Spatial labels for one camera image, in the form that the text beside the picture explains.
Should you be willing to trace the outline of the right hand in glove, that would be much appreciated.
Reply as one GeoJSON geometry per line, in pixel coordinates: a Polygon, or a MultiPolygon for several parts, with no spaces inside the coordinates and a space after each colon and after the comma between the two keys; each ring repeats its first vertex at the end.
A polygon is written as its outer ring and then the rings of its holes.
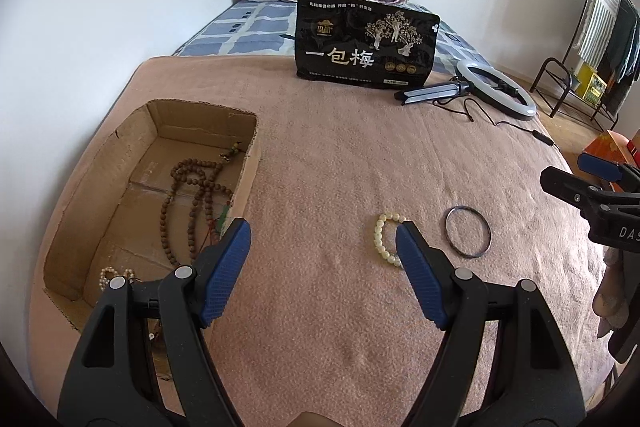
{"type": "Polygon", "coordinates": [[[598,338],[621,329],[629,317],[623,254],[618,249],[608,248],[603,261],[603,279],[592,300],[593,312],[599,317],[598,338]]]}

